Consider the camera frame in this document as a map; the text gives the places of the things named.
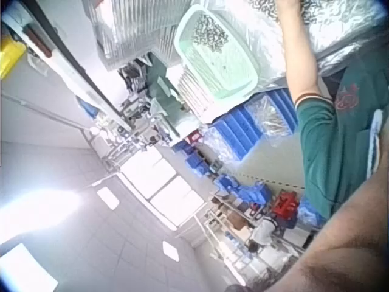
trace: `person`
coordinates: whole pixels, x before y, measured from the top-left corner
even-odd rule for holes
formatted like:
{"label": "person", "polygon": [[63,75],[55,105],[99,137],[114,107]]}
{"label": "person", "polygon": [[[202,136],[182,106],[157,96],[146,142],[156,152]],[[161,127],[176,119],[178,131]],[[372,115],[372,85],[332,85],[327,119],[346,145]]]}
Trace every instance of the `person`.
{"label": "person", "polygon": [[275,220],[265,217],[252,232],[248,242],[249,252],[257,253],[260,248],[271,245],[273,243],[272,234],[277,227]]}
{"label": "person", "polygon": [[354,60],[332,100],[318,86],[300,0],[276,5],[301,129],[306,196],[330,219],[266,291],[387,291],[388,47]]}

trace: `red container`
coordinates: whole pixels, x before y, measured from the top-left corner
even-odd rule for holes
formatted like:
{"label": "red container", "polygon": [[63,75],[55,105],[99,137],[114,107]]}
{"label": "red container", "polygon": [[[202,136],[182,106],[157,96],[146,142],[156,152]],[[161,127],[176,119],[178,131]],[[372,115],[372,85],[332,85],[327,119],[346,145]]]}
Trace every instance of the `red container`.
{"label": "red container", "polygon": [[272,212],[285,220],[291,220],[297,212],[298,205],[296,192],[281,191],[279,194]]}

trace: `red logo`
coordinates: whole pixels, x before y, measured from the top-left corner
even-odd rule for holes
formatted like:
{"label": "red logo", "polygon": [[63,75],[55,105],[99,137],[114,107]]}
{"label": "red logo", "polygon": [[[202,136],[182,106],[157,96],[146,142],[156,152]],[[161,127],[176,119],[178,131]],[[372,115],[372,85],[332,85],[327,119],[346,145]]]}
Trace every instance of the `red logo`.
{"label": "red logo", "polygon": [[346,111],[355,108],[359,103],[358,90],[357,85],[354,83],[349,90],[344,88],[338,92],[335,99],[335,109],[337,111]]}

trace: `shirt sleeve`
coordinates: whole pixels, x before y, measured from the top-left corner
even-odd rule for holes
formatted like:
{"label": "shirt sleeve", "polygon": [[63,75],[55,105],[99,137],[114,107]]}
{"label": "shirt sleeve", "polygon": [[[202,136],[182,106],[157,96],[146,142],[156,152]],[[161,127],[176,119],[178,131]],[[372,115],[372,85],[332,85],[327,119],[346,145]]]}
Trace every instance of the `shirt sleeve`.
{"label": "shirt sleeve", "polygon": [[296,101],[306,183],[306,196],[326,218],[336,202],[337,121],[331,99],[306,94]]}

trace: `small screws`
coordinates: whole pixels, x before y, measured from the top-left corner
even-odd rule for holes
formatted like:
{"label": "small screws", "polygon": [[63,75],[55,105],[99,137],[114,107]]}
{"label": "small screws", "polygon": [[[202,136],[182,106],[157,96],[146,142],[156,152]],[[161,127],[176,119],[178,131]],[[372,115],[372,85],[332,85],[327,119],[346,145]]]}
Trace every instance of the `small screws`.
{"label": "small screws", "polygon": [[208,47],[212,52],[221,53],[223,46],[229,41],[229,36],[211,16],[203,14],[196,23],[192,41]]}

